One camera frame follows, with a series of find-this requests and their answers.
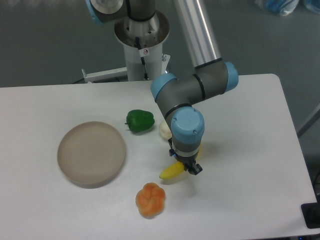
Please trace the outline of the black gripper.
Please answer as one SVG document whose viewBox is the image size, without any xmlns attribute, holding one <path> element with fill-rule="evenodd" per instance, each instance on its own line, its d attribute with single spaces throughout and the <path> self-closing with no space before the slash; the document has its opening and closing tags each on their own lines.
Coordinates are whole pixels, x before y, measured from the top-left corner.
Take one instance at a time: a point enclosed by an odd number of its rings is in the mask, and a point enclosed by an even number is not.
<svg viewBox="0 0 320 240">
<path fill-rule="evenodd" d="M 197 157 L 200 154 L 200 146 L 191 152 L 183 152 L 173 145 L 172 138 L 168 139 L 168 144 L 169 155 L 182 163 L 185 171 L 188 171 L 191 175 L 197 175 L 202 171 L 202 167 L 197 163 Z"/>
</svg>

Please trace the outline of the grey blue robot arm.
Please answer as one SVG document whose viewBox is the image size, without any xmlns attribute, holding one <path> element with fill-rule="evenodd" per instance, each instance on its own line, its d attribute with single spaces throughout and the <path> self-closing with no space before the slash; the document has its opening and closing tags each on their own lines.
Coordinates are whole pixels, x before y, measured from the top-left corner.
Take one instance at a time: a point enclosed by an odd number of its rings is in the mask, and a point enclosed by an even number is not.
<svg viewBox="0 0 320 240">
<path fill-rule="evenodd" d="M 171 131 L 169 154 L 197 175 L 205 121 L 194 104 L 233 90 L 239 82 L 235 66 L 221 57 L 204 2 L 174 2 L 195 69 L 184 78 L 166 72 L 163 43 L 170 25 L 153 0 L 88 0 L 86 5 L 95 22 L 115 22 L 114 33 L 123 46 L 125 67 L 105 75 L 124 72 L 129 81 L 151 81 L 152 96 Z"/>
</svg>

